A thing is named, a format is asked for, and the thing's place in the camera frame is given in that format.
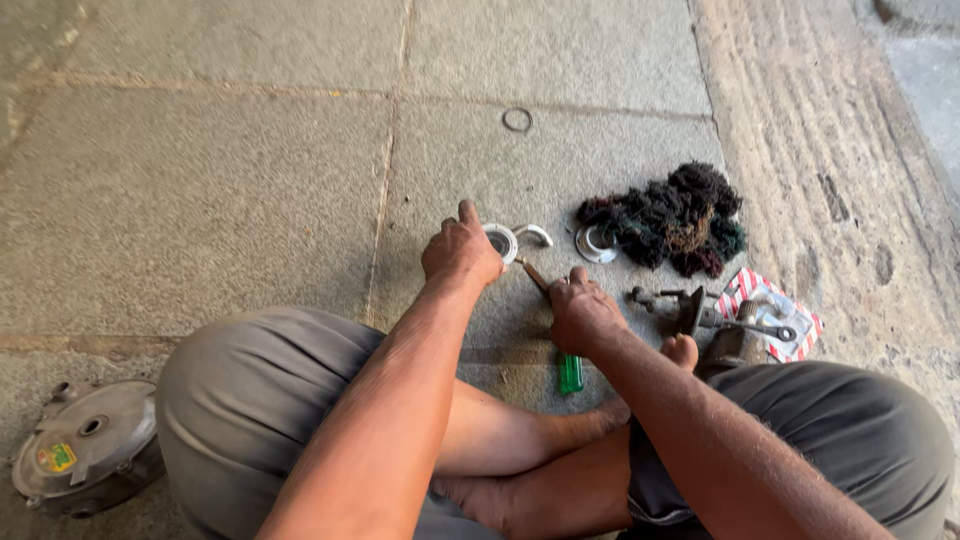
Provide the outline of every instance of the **person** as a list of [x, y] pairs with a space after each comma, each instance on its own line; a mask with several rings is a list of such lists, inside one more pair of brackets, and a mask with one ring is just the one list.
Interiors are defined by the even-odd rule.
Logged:
[[425, 285], [387, 335], [273, 308], [208, 325], [171, 356], [159, 441], [202, 536], [940, 534], [953, 450], [905, 385], [812, 361], [698, 380], [692, 338], [653, 350], [574, 268], [550, 287], [551, 338], [622, 401], [536, 414], [455, 379], [473, 305], [505, 271], [471, 202], [421, 262]]

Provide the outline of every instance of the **red and white packet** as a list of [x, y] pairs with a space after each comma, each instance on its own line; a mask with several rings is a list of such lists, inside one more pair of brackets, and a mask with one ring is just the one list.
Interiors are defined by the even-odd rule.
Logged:
[[803, 360], [824, 331], [824, 322], [816, 313], [747, 267], [737, 272], [713, 307], [725, 319], [735, 319], [736, 311], [744, 300], [759, 304], [757, 324], [785, 325], [797, 331], [797, 339], [791, 342], [780, 341], [771, 335], [763, 336], [767, 340], [767, 350], [781, 362]]

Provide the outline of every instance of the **leg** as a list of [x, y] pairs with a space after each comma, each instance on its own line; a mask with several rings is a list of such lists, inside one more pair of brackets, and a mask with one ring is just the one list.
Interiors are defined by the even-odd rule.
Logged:
[[[275, 308], [184, 340], [161, 376], [157, 417], [171, 488], [187, 520], [209, 538], [251, 538], [303, 447], [383, 337], [319, 311]], [[509, 407], [459, 381], [454, 407], [441, 464], [488, 475], [569, 452], [611, 416], [574, 415], [564, 427], [564, 417]], [[485, 440], [512, 444], [481, 447]], [[418, 530], [451, 527], [449, 510], [428, 499], [423, 516], [430, 519], [421, 517]]]
[[[953, 450], [936, 412], [904, 384], [810, 361], [730, 370], [709, 384], [808, 457], [898, 537], [932, 538], [943, 526]], [[587, 465], [591, 455], [603, 456], [596, 462], [604, 469]], [[581, 468], [591, 474], [579, 477]], [[640, 425], [632, 425], [629, 443], [617, 433], [530, 473], [440, 479], [435, 489], [460, 503], [469, 518], [511, 539], [616, 530], [631, 516], [635, 528], [625, 537], [709, 538], [691, 519]]]
[[506, 476], [569, 454], [623, 426], [630, 409], [619, 396], [568, 416], [537, 414], [505, 404], [456, 381], [436, 473]]
[[[660, 350], [693, 372], [697, 346], [669, 337]], [[432, 488], [470, 519], [515, 539], [602, 534], [632, 523], [627, 509], [631, 430], [620, 428], [584, 448], [515, 477], [434, 478]]]

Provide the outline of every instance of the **small metal ring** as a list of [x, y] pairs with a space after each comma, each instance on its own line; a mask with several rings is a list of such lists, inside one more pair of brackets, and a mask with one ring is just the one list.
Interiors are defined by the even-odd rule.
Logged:
[[[527, 117], [527, 127], [520, 129], [510, 125], [510, 122], [507, 121], [507, 114], [510, 114], [513, 111], [522, 112], [523, 115]], [[534, 115], [523, 107], [510, 107], [509, 109], [504, 110], [503, 115], [500, 116], [500, 121], [503, 123], [504, 128], [519, 134], [525, 134], [530, 131], [530, 128], [534, 127]]]

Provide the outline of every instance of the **screwdriver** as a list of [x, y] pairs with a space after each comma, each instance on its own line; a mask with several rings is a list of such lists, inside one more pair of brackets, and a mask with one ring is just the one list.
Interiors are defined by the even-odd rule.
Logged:
[[[523, 265], [523, 270], [540, 288], [540, 292], [550, 300], [550, 285], [547, 284], [540, 272], [526, 258], [518, 257], [516, 261]], [[565, 396], [584, 389], [584, 362], [579, 356], [568, 355], [563, 351], [557, 353], [557, 381], [560, 394]]]

